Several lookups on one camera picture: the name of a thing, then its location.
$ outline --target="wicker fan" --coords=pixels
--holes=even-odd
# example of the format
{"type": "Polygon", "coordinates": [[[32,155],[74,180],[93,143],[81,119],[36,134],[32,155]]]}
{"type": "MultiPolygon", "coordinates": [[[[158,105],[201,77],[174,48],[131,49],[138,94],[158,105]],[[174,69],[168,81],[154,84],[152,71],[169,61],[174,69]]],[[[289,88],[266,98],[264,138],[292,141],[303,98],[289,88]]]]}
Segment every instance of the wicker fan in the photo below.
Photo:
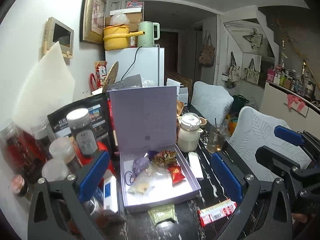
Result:
{"type": "Polygon", "coordinates": [[[115,62],[104,80],[104,83],[102,86],[102,93],[107,91],[108,85],[112,85],[115,83],[117,74],[118,74],[118,69],[119,69],[119,62],[115,62]]]}

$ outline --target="bowl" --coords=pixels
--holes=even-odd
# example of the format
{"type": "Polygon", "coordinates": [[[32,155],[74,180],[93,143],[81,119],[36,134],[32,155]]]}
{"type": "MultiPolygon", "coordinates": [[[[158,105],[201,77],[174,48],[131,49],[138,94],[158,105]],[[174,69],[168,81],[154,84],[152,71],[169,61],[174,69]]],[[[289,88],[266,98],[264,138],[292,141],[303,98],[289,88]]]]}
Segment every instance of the bowl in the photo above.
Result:
{"type": "Polygon", "coordinates": [[[203,128],[205,127],[205,125],[207,124],[207,119],[203,118],[203,117],[199,117],[200,118],[200,127],[203,128]]]}

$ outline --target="dining chair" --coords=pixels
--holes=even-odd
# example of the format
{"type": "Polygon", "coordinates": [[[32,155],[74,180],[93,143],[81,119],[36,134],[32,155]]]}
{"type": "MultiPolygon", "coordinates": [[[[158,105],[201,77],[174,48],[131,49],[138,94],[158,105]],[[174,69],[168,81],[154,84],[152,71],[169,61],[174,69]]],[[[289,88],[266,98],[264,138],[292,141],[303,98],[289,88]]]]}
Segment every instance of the dining chair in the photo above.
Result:
{"type": "Polygon", "coordinates": [[[193,85],[191,104],[206,118],[209,123],[220,125],[229,112],[233,97],[224,87],[209,85],[197,81],[193,85]]]}
{"type": "Polygon", "coordinates": [[[245,106],[239,113],[236,129],[229,141],[259,180],[274,181],[278,177],[257,163],[255,153],[261,146],[268,146],[299,163],[302,169],[305,169],[311,162],[311,159],[300,147],[274,135],[274,129],[277,125],[290,129],[284,120],[262,114],[250,106],[245,106]]]}

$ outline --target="pink bottle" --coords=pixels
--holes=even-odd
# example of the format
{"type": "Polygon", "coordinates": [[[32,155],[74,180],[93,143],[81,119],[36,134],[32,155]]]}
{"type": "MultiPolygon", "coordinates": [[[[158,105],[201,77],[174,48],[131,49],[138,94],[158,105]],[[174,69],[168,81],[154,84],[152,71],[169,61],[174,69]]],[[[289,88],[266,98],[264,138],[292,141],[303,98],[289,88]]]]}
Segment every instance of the pink bottle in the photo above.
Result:
{"type": "Polygon", "coordinates": [[[269,68],[267,73],[267,81],[273,82],[274,76],[275,76],[274,69],[269,68]]]}

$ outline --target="yellow saucepan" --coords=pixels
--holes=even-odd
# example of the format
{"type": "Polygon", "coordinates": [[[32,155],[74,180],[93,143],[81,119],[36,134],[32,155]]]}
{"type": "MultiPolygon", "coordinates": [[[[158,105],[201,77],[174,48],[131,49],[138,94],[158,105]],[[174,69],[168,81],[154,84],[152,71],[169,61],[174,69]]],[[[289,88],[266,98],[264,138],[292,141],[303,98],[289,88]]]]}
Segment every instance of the yellow saucepan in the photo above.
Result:
{"type": "Polygon", "coordinates": [[[103,30],[105,50],[125,49],[130,46],[130,37],[145,35],[144,31],[129,33],[127,25],[108,26],[103,30]]]}

